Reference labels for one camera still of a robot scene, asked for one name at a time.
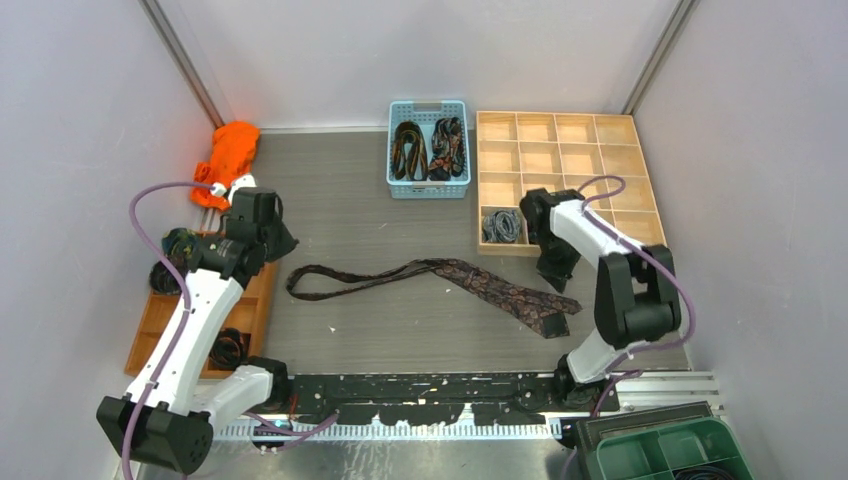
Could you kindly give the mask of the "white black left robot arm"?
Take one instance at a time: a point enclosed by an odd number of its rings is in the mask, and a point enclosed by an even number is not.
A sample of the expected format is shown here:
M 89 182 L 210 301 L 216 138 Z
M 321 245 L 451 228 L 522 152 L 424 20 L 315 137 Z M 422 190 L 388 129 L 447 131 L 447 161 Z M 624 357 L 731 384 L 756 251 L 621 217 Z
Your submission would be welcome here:
M 96 419 L 127 479 L 133 463 L 191 475 L 221 428 L 258 405 L 277 413 L 290 403 L 286 364 L 256 356 L 211 389 L 195 392 L 213 344 L 251 279 L 298 244 L 283 222 L 274 190 L 232 187 L 229 194 L 222 230 L 200 236 L 186 273 L 160 258 L 178 282 L 181 298 L 125 393 L 104 397 L 97 409 Z

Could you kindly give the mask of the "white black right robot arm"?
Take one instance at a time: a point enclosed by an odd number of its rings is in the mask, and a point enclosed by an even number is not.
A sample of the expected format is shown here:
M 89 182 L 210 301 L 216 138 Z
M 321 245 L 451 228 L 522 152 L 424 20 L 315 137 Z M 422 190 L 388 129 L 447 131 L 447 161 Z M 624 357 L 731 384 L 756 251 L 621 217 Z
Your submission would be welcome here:
M 575 190 L 528 191 L 519 208 L 528 237 L 540 248 L 538 274 L 563 292 L 581 259 L 596 272 L 595 327 L 555 370 L 555 396 L 567 410 L 582 409 L 624 357 L 647 349 L 682 322 L 671 251 L 645 245 L 614 228 Z

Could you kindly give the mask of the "brown paisley patterned tie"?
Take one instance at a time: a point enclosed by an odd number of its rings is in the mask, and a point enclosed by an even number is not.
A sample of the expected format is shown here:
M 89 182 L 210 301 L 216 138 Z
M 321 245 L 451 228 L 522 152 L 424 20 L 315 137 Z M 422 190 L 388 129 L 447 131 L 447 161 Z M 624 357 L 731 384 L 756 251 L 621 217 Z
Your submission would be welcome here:
M 286 278 L 285 289 L 296 299 L 315 302 L 406 280 L 424 273 L 432 273 L 499 308 L 545 339 L 568 336 L 568 318 L 583 310 L 580 302 L 573 298 L 512 283 L 457 258 L 416 259 L 376 274 L 357 274 L 310 264 L 294 269 Z M 299 291 L 296 285 L 309 274 L 341 282 L 345 287 L 330 292 Z

